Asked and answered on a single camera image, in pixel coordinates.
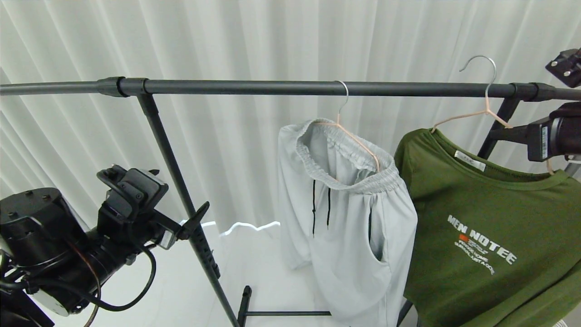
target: silver hook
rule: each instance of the silver hook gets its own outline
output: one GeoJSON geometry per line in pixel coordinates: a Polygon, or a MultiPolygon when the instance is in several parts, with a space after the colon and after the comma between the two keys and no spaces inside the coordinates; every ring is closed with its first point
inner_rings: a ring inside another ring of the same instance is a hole
{"type": "Polygon", "coordinates": [[[473,56],[472,58],[468,59],[468,61],[466,61],[466,65],[464,65],[464,67],[462,69],[460,69],[460,71],[462,72],[464,69],[466,69],[466,67],[468,67],[468,64],[470,63],[470,61],[472,61],[472,59],[478,58],[478,57],[483,57],[483,58],[488,59],[488,61],[490,61],[490,63],[492,63],[492,66],[494,67],[494,76],[492,76],[492,80],[490,81],[490,83],[488,83],[488,85],[486,86],[486,90],[485,90],[485,95],[488,98],[488,89],[490,88],[492,83],[494,83],[494,80],[496,79],[496,64],[494,63],[494,60],[488,58],[487,56],[483,56],[483,55],[473,56]]]}
{"type": "Polygon", "coordinates": [[[347,104],[347,101],[349,101],[349,88],[347,87],[347,84],[345,84],[345,82],[343,81],[338,81],[339,83],[343,84],[343,86],[345,87],[345,92],[347,97],[345,98],[345,103],[341,106],[341,108],[339,108],[339,113],[337,114],[337,116],[341,115],[341,109],[343,109],[343,107],[347,104]]]}

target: olive green shirt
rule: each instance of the olive green shirt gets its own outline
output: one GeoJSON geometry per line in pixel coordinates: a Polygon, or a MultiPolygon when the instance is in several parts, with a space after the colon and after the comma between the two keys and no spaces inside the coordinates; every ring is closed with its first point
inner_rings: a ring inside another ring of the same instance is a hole
{"type": "Polygon", "coordinates": [[[405,297],[426,327],[553,326],[581,301],[581,183],[502,168],[440,131],[396,166],[418,213],[405,297]]]}

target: white curtain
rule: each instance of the white curtain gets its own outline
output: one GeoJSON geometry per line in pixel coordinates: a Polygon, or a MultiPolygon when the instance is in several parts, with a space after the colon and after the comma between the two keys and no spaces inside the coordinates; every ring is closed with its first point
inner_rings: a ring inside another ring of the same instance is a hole
{"type": "MultiPolygon", "coordinates": [[[[150,79],[538,81],[581,44],[578,0],[569,1],[2,1],[0,80],[5,83],[150,79]]],[[[256,226],[275,212],[276,139],[287,124],[334,119],[339,97],[156,95],[162,121],[196,206],[220,231],[256,226]]],[[[161,169],[170,192],[159,209],[185,218],[175,187],[134,98],[1,97],[0,196],[59,188],[89,226],[106,191],[95,173],[117,163],[161,169]]],[[[500,99],[492,100],[498,108],[500,99]]],[[[562,101],[523,103],[513,120],[546,116],[562,101]]],[[[402,135],[483,107],[483,99],[351,97],[343,124],[393,152],[402,135]]],[[[477,152],[490,117],[442,126],[477,152]]],[[[499,142],[492,161],[542,172],[523,145],[499,142]]],[[[564,167],[555,160],[556,168],[564,167]]]]}

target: clothes hanger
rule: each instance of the clothes hanger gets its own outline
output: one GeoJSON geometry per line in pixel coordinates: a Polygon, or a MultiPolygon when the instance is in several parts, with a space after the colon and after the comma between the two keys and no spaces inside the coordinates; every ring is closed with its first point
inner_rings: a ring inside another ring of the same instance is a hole
{"type": "Polygon", "coordinates": [[[345,132],[349,137],[351,137],[355,142],[357,142],[357,144],[359,144],[367,153],[369,153],[373,157],[373,160],[375,161],[375,167],[377,168],[377,172],[379,173],[379,170],[381,167],[379,166],[379,160],[377,159],[377,156],[373,152],[371,152],[371,150],[369,150],[369,148],[366,147],[365,144],[363,144],[360,140],[358,140],[355,135],[351,134],[351,132],[346,130],[339,123],[340,119],[341,119],[341,110],[347,104],[347,101],[349,101],[349,88],[347,87],[347,84],[345,84],[344,82],[342,82],[342,81],[338,81],[338,82],[343,84],[343,86],[345,87],[346,97],[345,97],[345,102],[339,108],[339,112],[337,113],[337,122],[336,123],[316,123],[316,125],[328,125],[328,126],[335,126],[335,127],[340,128],[343,132],[345,132]]]}
{"type": "Polygon", "coordinates": [[[484,99],[485,99],[485,103],[486,103],[486,108],[484,110],[482,110],[482,111],[478,111],[478,112],[474,112],[474,113],[468,113],[466,115],[454,116],[454,117],[450,117],[450,118],[448,118],[446,120],[443,120],[441,122],[437,122],[432,127],[432,130],[430,131],[430,133],[433,134],[433,132],[436,131],[436,126],[438,126],[440,124],[449,122],[449,121],[454,120],[454,119],[472,117],[472,116],[477,116],[477,115],[482,115],[482,114],[490,115],[490,116],[494,117],[494,119],[496,121],[498,121],[499,123],[501,123],[506,128],[512,128],[511,125],[509,125],[502,118],[498,117],[496,115],[496,113],[494,113],[492,110],[490,110],[490,101],[489,101],[489,98],[488,98],[488,89],[490,88],[490,86],[492,85],[492,83],[494,83],[494,80],[496,79],[496,64],[495,64],[494,60],[488,58],[487,56],[483,56],[483,55],[473,56],[472,58],[468,59],[468,61],[466,62],[466,65],[464,65],[464,67],[462,69],[460,69],[460,71],[462,72],[464,69],[466,69],[466,67],[468,67],[468,64],[470,63],[470,61],[472,61],[472,59],[477,58],[477,57],[483,57],[483,58],[488,59],[490,61],[490,63],[492,63],[492,66],[494,67],[494,75],[492,76],[492,80],[490,81],[490,83],[488,83],[488,85],[486,86],[486,90],[485,90],[485,93],[484,93],[484,99]]]}

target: neckline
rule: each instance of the neckline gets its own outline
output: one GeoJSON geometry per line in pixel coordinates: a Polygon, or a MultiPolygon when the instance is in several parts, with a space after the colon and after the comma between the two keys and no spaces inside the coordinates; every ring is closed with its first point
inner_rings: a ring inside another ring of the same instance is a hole
{"type": "Polygon", "coordinates": [[[480,180],[481,182],[484,182],[487,184],[492,184],[492,185],[497,186],[497,187],[501,187],[504,189],[511,189],[511,190],[530,190],[530,191],[543,190],[543,189],[548,189],[550,187],[554,187],[554,186],[562,183],[563,181],[565,181],[569,177],[569,175],[567,175],[567,173],[565,173],[562,169],[556,170],[554,175],[550,175],[549,173],[542,173],[542,174],[524,173],[524,172],[519,172],[516,170],[511,170],[511,169],[499,166],[493,162],[490,162],[486,159],[482,159],[482,158],[480,158],[480,157],[478,157],[478,156],[476,156],[476,155],[474,155],[466,150],[463,150],[462,148],[460,148],[459,146],[454,144],[452,141],[450,141],[446,136],[444,136],[444,134],[442,132],[440,132],[440,130],[438,130],[438,129],[436,129],[436,131],[434,133],[430,133],[429,129],[425,129],[424,135],[437,148],[437,150],[442,153],[442,155],[445,157],[446,161],[448,161],[452,167],[454,167],[455,169],[464,173],[465,175],[470,176],[473,179],[477,179],[477,180],[480,180]],[[460,152],[466,154],[467,156],[469,156],[470,158],[477,160],[477,161],[480,161],[480,162],[483,162],[484,164],[486,164],[486,166],[492,167],[493,169],[498,170],[502,173],[510,174],[510,175],[518,176],[518,177],[522,177],[522,178],[542,177],[542,179],[533,180],[530,182],[509,182],[506,180],[500,180],[500,179],[495,179],[492,177],[485,176],[481,173],[478,173],[478,172],[462,165],[458,161],[456,161],[454,159],[454,157],[452,157],[452,155],[450,155],[446,151],[444,146],[450,147],[453,150],[460,151],[460,152]]]}

